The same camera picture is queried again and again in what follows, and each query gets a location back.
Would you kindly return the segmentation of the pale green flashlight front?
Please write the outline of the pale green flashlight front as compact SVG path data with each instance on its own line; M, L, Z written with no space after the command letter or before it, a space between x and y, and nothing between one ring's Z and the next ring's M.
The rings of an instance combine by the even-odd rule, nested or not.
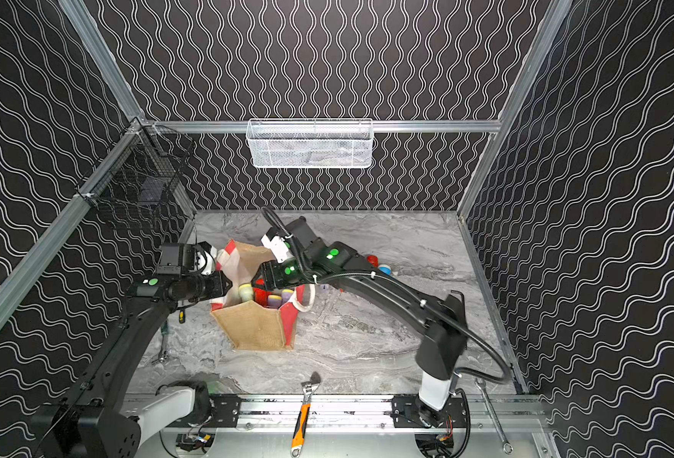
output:
M255 298L254 289L250 284L239 286L239 298L242 303L253 301Z

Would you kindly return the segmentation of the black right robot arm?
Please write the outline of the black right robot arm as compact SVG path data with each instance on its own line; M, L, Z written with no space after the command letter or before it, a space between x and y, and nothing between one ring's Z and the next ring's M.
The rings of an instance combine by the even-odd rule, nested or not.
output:
M437 427L447 421L443 410L455 392L453 382L462 374L497 385L512 382L513 373L508 363L470 330L462 294L453 293L439 299L420 292L381 271L348 244L326 244L305 218L284 223L268 206L261 212L270 225L266 237L275 258L262 263L254 279L262 281L266 289L329 285L378 306L420 336L421 343L415 354L415 362L422 371L415 403L416 423ZM499 374L457 364L470 342L492 358L499 367Z

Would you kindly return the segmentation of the jute and red tote bag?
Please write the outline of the jute and red tote bag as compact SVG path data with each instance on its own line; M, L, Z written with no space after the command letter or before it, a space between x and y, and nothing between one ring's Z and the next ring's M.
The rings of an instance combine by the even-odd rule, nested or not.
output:
M250 284L259 265L273 259L269 249L235 240L230 240L218 253L216 271L225 274L232 281L232 286L226 295L210 301L211 316L237 350L293 349L299 315L307 313L314 305L316 289L313 285L284 288L293 290L294 294L279 309L262 307L254 300L240 301L239 286ZM266 289L259 285L252 287L280 296L284 290Z

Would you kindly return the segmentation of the blue flashlight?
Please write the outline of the blue flashlight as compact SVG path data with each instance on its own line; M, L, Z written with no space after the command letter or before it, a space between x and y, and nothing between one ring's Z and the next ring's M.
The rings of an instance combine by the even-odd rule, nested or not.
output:
M386 275L390 276L392 274L392 268L387 264L379 264L378 269Z

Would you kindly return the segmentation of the purple flashlight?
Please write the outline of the purple flashlight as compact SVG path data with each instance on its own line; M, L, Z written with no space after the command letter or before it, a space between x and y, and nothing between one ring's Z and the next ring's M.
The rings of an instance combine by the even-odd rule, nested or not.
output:
M281 297L282 297L282 303L288 303L294 294L294 291L291 289L284 289L282 291Z
M284 304L284 300L280 295L268 296L268 308L279 309Z

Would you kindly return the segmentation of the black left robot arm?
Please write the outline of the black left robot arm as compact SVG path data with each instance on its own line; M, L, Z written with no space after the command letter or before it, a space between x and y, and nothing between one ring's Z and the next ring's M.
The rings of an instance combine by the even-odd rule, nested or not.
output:
M142 444L138 419L121 413L126 391L149 343L167 318L189 305L220 298L231 280L216 268L207 242L164 244L152 276L126 292L121 318L79 381L61 400L41 406L31 430L33 456L133 457Z

